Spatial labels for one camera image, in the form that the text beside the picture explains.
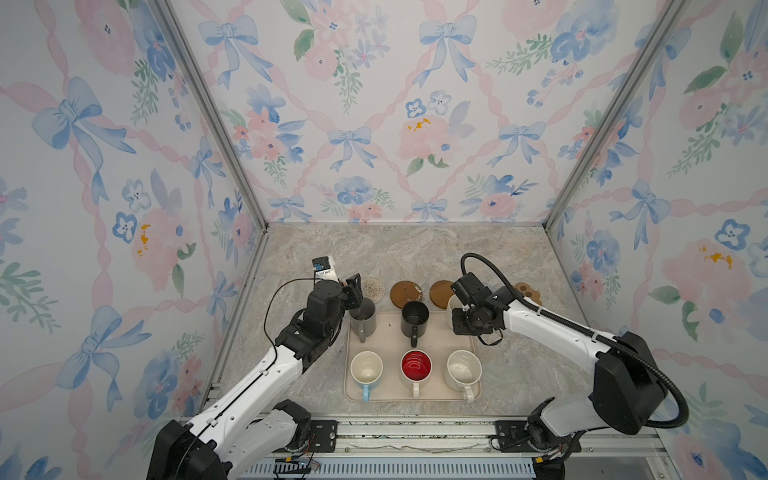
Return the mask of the brown paw shaped coaster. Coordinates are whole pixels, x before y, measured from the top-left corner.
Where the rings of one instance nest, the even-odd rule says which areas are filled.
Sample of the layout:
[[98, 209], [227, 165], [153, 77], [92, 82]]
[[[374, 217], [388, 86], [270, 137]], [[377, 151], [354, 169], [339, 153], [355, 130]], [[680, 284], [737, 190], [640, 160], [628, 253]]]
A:
[[525, 282], [519, 282], [514, 285], [514, 288], [520, 292], [526, 299], [538, 304], [542, 305], [541, 300], [541, 294], [539, 291], [532, 288], [529, 284]]

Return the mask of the plain brown wooden coaster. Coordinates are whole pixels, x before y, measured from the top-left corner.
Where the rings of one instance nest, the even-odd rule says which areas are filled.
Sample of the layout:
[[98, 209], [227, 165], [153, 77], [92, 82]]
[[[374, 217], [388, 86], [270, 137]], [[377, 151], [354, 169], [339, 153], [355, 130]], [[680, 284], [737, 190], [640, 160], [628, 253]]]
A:
[[454, 296], [452, 281], [438, 280], [429, 290], [430, 301], [439, 309], [446, 310], [450, 299]]

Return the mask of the colourful stitched white coaster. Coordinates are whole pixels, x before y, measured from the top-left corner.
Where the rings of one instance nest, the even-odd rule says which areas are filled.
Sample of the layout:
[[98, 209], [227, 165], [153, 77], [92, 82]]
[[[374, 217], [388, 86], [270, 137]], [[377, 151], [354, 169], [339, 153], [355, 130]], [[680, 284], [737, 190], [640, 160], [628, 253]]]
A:
[[380, 280], [376, 278], [366, 278], [362, 281], [362, 293], [365, 298], [368, 298], [374, 304], [377, 304], [384, 299], [385, 289]]

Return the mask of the scratched brown wooden coaster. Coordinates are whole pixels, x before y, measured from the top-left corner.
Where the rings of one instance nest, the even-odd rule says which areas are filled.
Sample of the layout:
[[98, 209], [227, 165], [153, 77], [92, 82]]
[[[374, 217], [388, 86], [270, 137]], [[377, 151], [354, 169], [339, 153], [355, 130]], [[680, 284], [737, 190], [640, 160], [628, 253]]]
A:
[[413, 281], [402, 280], [392, 286], [390, 300], [396, 308], [403, 309], [409, 302], [421, 302], [423, 300], [423, 290]]

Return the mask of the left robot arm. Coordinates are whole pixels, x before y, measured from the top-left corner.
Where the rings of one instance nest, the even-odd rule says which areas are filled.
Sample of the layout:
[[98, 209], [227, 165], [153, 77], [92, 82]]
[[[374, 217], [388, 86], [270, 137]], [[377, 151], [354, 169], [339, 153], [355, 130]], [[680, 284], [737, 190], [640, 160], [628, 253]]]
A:
[[363, 300], [361, 277], [317, 276], [263, 359], [211, 407], [157, 434], [149, 479], [237, 479], [277, 450], [309, 443], [310, 413], [278, 396], [334, 343], [345, 313]]

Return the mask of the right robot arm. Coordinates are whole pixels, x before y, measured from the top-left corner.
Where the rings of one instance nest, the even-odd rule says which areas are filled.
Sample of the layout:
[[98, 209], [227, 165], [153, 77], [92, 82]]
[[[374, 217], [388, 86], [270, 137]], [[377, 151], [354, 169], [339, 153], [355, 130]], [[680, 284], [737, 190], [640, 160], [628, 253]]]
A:
[[526, 420], [523, 438], [547, 452], [579, 433], [609, 428], [634, 435], [645, 427], [671, 388], [645, 341], [631, 333], [614, 337], [564, 318], [504, 286], [491, 291], [473, 273], [451, 285], [460, 308], [452, 310], [457, 335], [495, 331], [534, 340], [567, 358], [591, 377], [578, 394], [542, 401]]

